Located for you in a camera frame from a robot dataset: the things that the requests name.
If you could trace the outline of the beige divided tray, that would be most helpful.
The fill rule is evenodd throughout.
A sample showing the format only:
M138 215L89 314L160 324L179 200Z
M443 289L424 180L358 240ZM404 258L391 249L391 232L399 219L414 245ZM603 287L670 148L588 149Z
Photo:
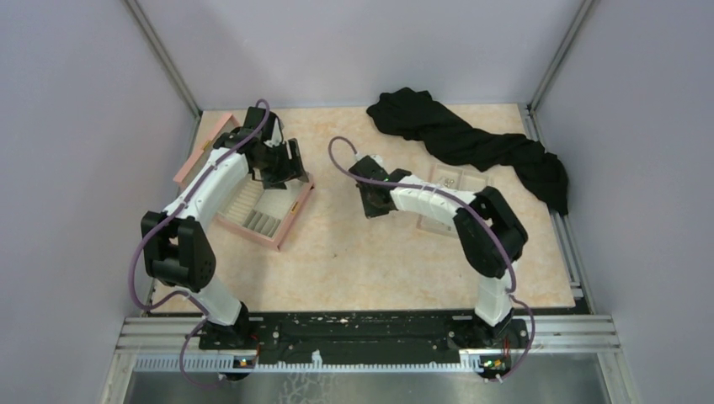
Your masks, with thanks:
M476 193L493 185L493 180L485 173L475 168L452 167L444 164L435 164L431 170L429 181L438 185L460 191ZM445 225L440 221L420 215L417 228L445 237L457 238L454 225Z

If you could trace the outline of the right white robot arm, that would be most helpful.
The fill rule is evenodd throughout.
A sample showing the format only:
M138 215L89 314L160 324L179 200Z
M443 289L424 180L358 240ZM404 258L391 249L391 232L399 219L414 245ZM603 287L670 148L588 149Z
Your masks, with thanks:
M480 276L475 338L485 347L497 346L513 316L515 265L529 240L503 195L491 186L478 192L444 188L403 169L389 173L370 156L347 174L357 182L366 217L411 212L456 231L467 262Z

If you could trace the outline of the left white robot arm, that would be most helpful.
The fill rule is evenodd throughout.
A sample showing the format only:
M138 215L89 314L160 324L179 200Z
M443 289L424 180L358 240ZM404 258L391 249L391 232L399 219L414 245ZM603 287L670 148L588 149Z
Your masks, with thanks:
M191 300L232 348L246 346L253 327L245 303L216 275L207 232L219 222L280 250L314 189L297 139L285 138L283 128L264 99L247 109L243 121L227 114L180 173L177 199L141 220L137 256L147 274Z

